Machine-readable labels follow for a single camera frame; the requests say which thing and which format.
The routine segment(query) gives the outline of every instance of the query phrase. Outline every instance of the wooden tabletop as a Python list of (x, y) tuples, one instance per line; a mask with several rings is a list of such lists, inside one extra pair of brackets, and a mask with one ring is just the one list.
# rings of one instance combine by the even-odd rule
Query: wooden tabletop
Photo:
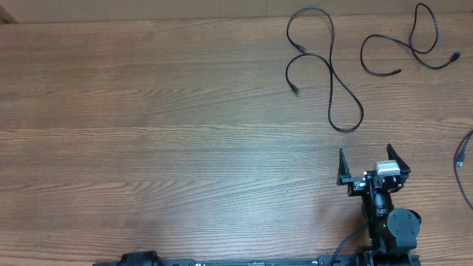
[[(302, 258), (332, 253), (363, 223), (361, 199), (336, 185), (338, 149), (352, 174), (387, 159), (411, 167), (396, 208), (423, 218), (424, 265), (470, 265), (473, 211), (452, 169), (473, 128), (473, 16), (438, 14), (432, 64), (371, 40), (407, 41), (411, 15), (334, 16), (333, 65), (364, 105), (353, 133), (327, 121), (326, 66), (285, 37), (287, 18), (0, 26), (0, 263), (90, 265), (122, 253), (163, 258)], [(328, 56), (323, 16), (291, 25), (294, 41)], [(435, 31), (421, 16), (414, 43)], [(336, 83), (333, 121), (355, 102)], [(473, 160), (460, 176), (473, 197)], [(366, 236), (342, 253), (367, 244)]]

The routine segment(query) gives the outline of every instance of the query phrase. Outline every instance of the wooden table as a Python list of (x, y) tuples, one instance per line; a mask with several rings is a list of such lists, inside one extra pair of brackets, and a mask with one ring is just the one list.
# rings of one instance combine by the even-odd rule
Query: wooden table
[[(134, 250), (163, 258), (300, 258), (332, 253), (362, 224), (361, 199), (336, 185), (338, 149), (359, 175), (387, 158), (412, 168), (393, 194), (423, 217), (425, 265), (468, 265), (473, 212), (452, 170), (473, 127), (473, 16), (438, 15), (440, 40), (421, 66), (411, 15), (334, 16), (334, 67), (364, 104), (353, 133), (327, 122), (329, 75), (285, 37), (287, 18), (0, 26), (0, 264), (90, 265)], [(328, 56), (323, 16), (291, 36)], [(415, 46), (434, 39), (421, 16)], [(358, 121), (336, 84), (333, 120)], [(460, 170), (473, 197), (473, 160)], [(366, 236), (342, 253), (366, 244)]]

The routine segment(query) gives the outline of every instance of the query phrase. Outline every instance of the beige wall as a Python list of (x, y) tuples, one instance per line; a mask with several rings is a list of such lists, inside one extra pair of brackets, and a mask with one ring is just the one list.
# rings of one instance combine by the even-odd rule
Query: beige wall
[[(19, 23), (290, 16), (307, 5), (330, 14), (413, 13), (419, 0), (0, 0)], [(426, 0), (435, 13), (471, 12), (473, 0)]]

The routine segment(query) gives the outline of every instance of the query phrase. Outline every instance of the black object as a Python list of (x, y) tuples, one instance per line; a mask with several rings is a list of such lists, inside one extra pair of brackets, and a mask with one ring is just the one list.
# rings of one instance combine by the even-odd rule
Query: black object
[[(124, 254), (119, 262), (94, 266), (421, 266), (419, 256), (410, 254), (417, 247), (421, 217), (415, 211), (395, 209), (390, 196), (403, 188), (410, 168), (390, 144), (387, 153), (388, 161), (377, 162), (375, 169), (365, 171), (363, 177), (352, 177), (344, 152), (340, 149), (337, 185), (346, 185), (349, 197), (362, 198), (362, 211), (367, 224), (348, 236), (333, 255), (316, 259), (195, 262), (192, 259), (160, 259), (156, 251), (146, 251)], [(354, 255), (338, 256), (343, 246), (366, 227), (370, 232), (371, 246), (359, 248)]]
[[(318, 11), (321, 11), (323, 14), (325, 14), (328, 19), (330, 20), (330, 24), (332, 25), (332, 43), (330, 44), (330, 52), (329, 52), (329, 58), (328, 58), (328, 61), (325, 60), (325, 58), (323, 58), (321, 55), (319, 54), (316, 54), (316, 53), (309, 53), (307, 52), (307, 49), (305, 49), (303, 46), (301, 45), (298, 45), (296, 44), (290, 37), (289, 37), (289, 26), (290, 26), (290, 23), (294, 20), (295, 17), (297, 17), (300, 13), (302, 13), (303, 11), (305, 10), (318, 10)], [(345, 83), (343, 83), (343, 81), (341, 81), (341, 79), (338, 77), (337, 73), (335, 72), (335, 70), (333, 69), (333, 65), (332, 65), (332, 51), (333, 51), (333, 45), (335, 43), (335, 27), (333, 26), (333, 21), (332, 21), (332, 18), (330, 17), (330, 15), (325, 12), (325, 10), (321, 9), (320, 7), (304, 7), (302, 8), (301, 10), (297, 11), (296, 13), (294, 13), (294, 15), (292, 15), (289, 19), (289, 22), (287, 23), (287, 29), (286, 29), (286, 35), (287, 35), (287, 39), (289, 40), (289, 42), (297, 49), (299, 50), (300, 52), (302, 52), (301, 55), (297, 55), (295, 58), (293, 58), (289, 64), (287, 64), (287, 67), (286, 67), (286, 81), (287, 81), (287, 84), (289, 84), (290, 88), (293, 90), (294, 93), (296, 93), (297, 95), (299, 94), (299, 88), (294, 85), (292, 82), (289, 81), (289, 67), (290, 65), (297, 59), (303, 57), (303, 56), (314, 56), (314, 57), (317, 57), (317, 58), (320, 58), (324, 63), (325, 65), (327, 65), (327, 68), (328, 68), (328, 71), (330, 73), (330, 98), (329, 98), (329, 101), (328, 101), (328, 122), (330, 123), (330, 125), (338, 132), (343, 132), (343, 133), (349, 133), (349, 132), (354, 132), (360, 125), (361, 125), (361, 122), (363, 121), (363, 117), (364, 117), (364, 110), (363, 110), (363, 106), (361, 105), (361, 102), (360, 100), (353, 94), (353, 92), (348, 88), (347, 85), (345, 85)], [(358, 107), (360, 108), (360, 121), (354, 125), (354, 127), (352, 128), (349, 128), (349, 129), (341, 129), (337, 126), (335, 126), (332, 122), (332, 98), (333, 98), (333, 76), (335, 76), (335, 78), (337, 79), (337, 81), (347, 90), (348, 93), (350, 93), (350, 95), (352, 96), (353, 100), (355, 100), (355, 102), (358, 104)]]
[(453, 171), (455, 172), (455, 177), (457, 178), (458, 186), (460, 187), (461, 194), (465, 198), (466, 203), (470, 208), (473, 210), (473, 204), (470, 202), (468, 197), (466, 196), (465, 190), (461, 185), (460, 177), (458, 176), (458, 169), (463, 165), (463, 161), (465, 160), (466, 155), (466, 147), (468, 146), (468, 142), (473, 135), (473, 130), (471, 130), (460, 142), (458, 145), (457, 151), (455, 151), (455, 155), (453, 157)]
[[(415, 24), (417, 23), (417, 11), (418, 11), (418, 8), (419, 6), (422, 6), (422, 7), (425, 7), (429, 13), (430, 13), (430, 16), (432, 17), (432, 20), (434, 21), (434, 25), (435, 25), (435, 41), (434, 41), (434, 44), (430, 47), (430, 49), (428, 49), (427, 51), (425, 52), (421, 52), (419, 50), (416, 50), (413, 45), (412, 45), (412, 36), (414, 35), (414, 30), (415, 30)], [(411, 31), (411, 34), (409, 36), (409, 44), (406, 44), (404, 43), (403, 41), (400, 41), (398, 40), (397, 38), (393, 38), (391, 36), (388, 36), (388, 35), (381, 35), (381, 34), (372, 34), (372, 35), (369, 35), (367, 38), (364, 39), (363, 41), (363, 44), (361, 45), (361, 49), (360, 49), (360, 61), (361, 61), (361, 65), (363, 66), (364, 70), (366, 70), (368, 73), (370, 74), (373, 74), (373, 75), (377, 75), (378, 77), (386, 77), (386, 76), (391, 76), (391, 75), (396, 75), (398, 73), (401, 72), (400, 69), (397, 69), (395, 71), (392, 71), (392, 72), (389, 72), (389, 73), (379, 73), (379, 72), (374, 72), (372, 70), (369, 70), (367, 68), (367, 66), (364, 64), (363, 62), (363, 48), (364, 48), (364, 44), (370, 39), (370, 38), (374, 38), (374, 37), (377, 37), (377, 38), (385, 38), (387, 40), (390, 40), (390, 41), (394, 41), (398, 44), (401, 44), (401, 45), (404, 45), (405, 47), (409, 48), (412, 52), (412, 54), (414, 55), (415, 59), (417, 59), (417, 61), (419, 61), (421, 64), (423, 64), (424, 66), (430, 68), (430, 69), (443, 69), (444, 67), (450, 65), (451, 63), (455, 62), (461, 55), (461, 52), (460, 51), (457, 51), (455, 52), (452, 57), (450, 58), (450, 60), (446, 63), (444, 63), (443, 65), (440, 65), (440, 66), (432, 66), (428, 63), (426, 63), (425, 61), (423, 61), (422, 59), (419, 58), (418, 54), (428, 54), (430, 51), (432, 51), (435, 47), (435, 45), (437, 44), (437, 41), (438, 41), (438, 25), (437, 25), (437, 19), (435, 18), (434, 16), (434, 13), (432, 12), (432, 10), (430, 9), (430, 7), (428, 7), (426, 4), (422, 4), (422, 3), (419, 3), (417, 4), (417, 6), (415, 6), (415, 14), (414, 14), (414, 26), (412, 26), (412, 31)]]

